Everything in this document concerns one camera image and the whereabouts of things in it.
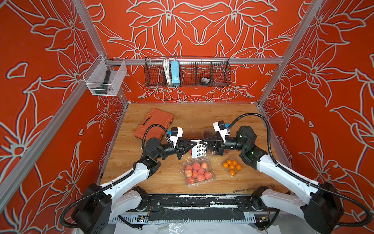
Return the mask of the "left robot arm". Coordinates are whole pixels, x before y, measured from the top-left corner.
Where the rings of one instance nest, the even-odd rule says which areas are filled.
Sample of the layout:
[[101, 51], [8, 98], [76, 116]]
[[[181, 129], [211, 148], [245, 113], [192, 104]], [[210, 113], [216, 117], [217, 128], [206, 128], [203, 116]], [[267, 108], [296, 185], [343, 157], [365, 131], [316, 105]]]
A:
[[110, 182], [100, 186], [93, 183], [87, 187], [83, 196], [61, 213], [59, 222], [62, 226], [80, 229], [85, 234], [100, 234], [111, 219], [142, 203], [147, 193], [136, 185], [157, 172], [161, 166], [160, 159], [165, 160], [172, 155], [181, 159], [197, 145], [197, 142], [182, 137], [180, 127], [172, 127], [169, 131], [160, 124], [153, 124], [146, 132], [156, 127], [166, 133], [166, 144], [161, 144], [155, 137], [143, 137], [143, 153], [132, 168]]

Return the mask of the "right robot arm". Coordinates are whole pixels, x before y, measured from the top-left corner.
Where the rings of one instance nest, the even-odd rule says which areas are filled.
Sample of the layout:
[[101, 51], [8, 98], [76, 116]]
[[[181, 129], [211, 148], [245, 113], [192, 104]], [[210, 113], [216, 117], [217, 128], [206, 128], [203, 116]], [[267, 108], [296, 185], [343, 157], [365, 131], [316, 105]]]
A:
[[[232, 127], [246, 116], [256, 116], [262, 119], [267, 129], [268, 152], [256, 146], [256, 134], [250, 126], [241, 126], [235, 137], [230, 136]], [[337, 192], [336, 188], [326, 182], [321, 184], [311, 180], [278, 162], [271, 152], [271, 133], [268, 120], [257, 113], [243, 114], [232, 124], [224, 121], [214, 123], [216, 136], [201, 140], [200, 143], [222, 155], [225, 150], [239, 151], [242, 161], [288, 188], [293, 194], [276, 195], [265, 186], [259, 187], [259, 199], [262, 206], [275, 208], [299, 216], [320, 234], [330, 234], [336, 226], [362, 227], [370, 224], [373, 216], [370, 210], [360, 202]], [[341, 222], [344, 215], [342, 201], [346, 200], [360, 207], [366, 217], [356, 222]]]

